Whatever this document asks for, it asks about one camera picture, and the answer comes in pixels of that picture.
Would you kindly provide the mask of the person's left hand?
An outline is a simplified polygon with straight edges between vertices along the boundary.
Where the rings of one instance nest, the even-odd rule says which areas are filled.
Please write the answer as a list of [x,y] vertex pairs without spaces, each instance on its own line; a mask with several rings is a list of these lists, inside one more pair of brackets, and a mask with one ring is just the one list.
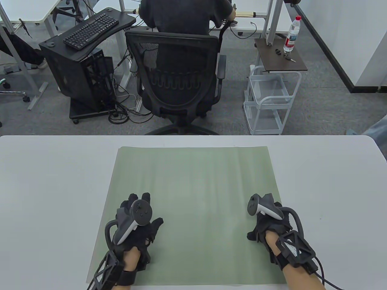
[[164,222],[159,217],[149,221],[146,225],[138,225],[136,229],[126,236],[122,243],[119,243],[134,222],[134,214],[131,213],[131,207],[132,205],[137,206],[139,202],[141,205],[144,202],[150,204],[150,194],[145,192],[141,198],[138,198],[136,194],[131,193],[128,199],[121,203],[116,214],[116,219],[119,223],[113,236],[113,243],[116,246],[116,250],[123,257],[125,263],[124,271],[126,272],[143,271],[146,269],[146,266],[151,262],[148,247],[154,242],[157,232]]

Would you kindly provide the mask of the person's right hand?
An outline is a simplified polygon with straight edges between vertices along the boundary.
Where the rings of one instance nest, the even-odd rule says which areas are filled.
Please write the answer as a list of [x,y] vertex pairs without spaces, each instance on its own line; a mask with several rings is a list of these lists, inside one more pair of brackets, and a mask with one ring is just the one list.
[[270,262],[278,265],[282,270],[289,261],[281,253],[275,254],[266,240],[267,231],[282,236],[293,229],[289,222],[289,213],[284,213],[281,207],[280,202],[274,201],[272,193],[267,193],[263,197],[259,194],[252,195],[247,205],[247,212],[251,216],[256,216],[256,226],[253,231],[247,233],[246,237],[250,241],[262,243],[269,252]]

